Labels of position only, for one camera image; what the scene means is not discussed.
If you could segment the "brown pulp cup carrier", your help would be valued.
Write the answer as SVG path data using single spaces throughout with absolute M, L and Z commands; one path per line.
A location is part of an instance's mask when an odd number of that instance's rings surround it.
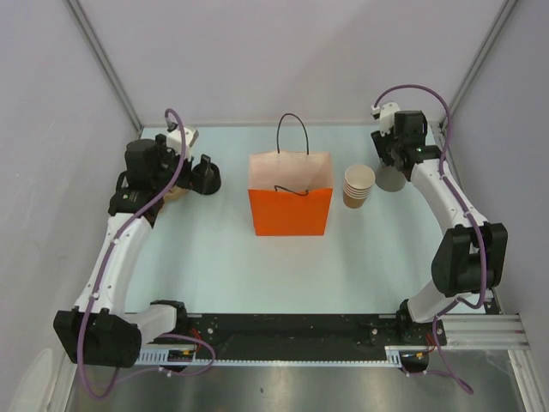
M 188 189 L 183 189 L 175 185 L 164 195 L 164 201 L 167 203 L 175 202 L 178 199 L 186 196 L 188 193 L 189 193 Z

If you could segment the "orange paper bag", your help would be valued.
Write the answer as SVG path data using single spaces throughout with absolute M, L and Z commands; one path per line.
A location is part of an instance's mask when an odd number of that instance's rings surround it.
M 304 151 L 276 150 L 249 156 L 248 196 L 257 236 L 322 236 L 334 191 L 330 153 L 310 149 L 308 131 Z

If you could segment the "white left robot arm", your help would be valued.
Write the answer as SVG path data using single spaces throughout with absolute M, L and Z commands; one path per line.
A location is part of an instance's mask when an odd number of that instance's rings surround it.
M 84 365 L 128 368 L 141 347 L 156 339 L 182 342 L 190 332 L 184 303 L 156 300 L 146 310 L 124 312 L 130 279 L 140 251 L 165 200 L 159 193 L 171 179 L 176 188 L 211 194 L 220 187 L 219 170 L 204 156 L 193 166 L 198 138 L 191 127 L 169 130 L 126 146 L 126 169 L 110 199 L 106 237 L 94 270 L 69 311 L 57 312 L 53 328 L 70 360 Z

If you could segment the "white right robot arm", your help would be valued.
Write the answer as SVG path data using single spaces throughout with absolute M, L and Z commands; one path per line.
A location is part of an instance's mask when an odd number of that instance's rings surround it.
M 426 142 L 421 111 L 395 103 L 375 107 L 379 130 L 372 133 L 382 164 L 394 167 L 426 200 L 443 238 L 431 263 L 431 281 L 404 300 L 393 318 L 371 325 L 376 343 L 424 345 L 438 315 L 458 305 L 479 310 L 486 293 L 501 282 L 508 231 L 491 223 L 467 199 L 451 175 L 441 149 Z

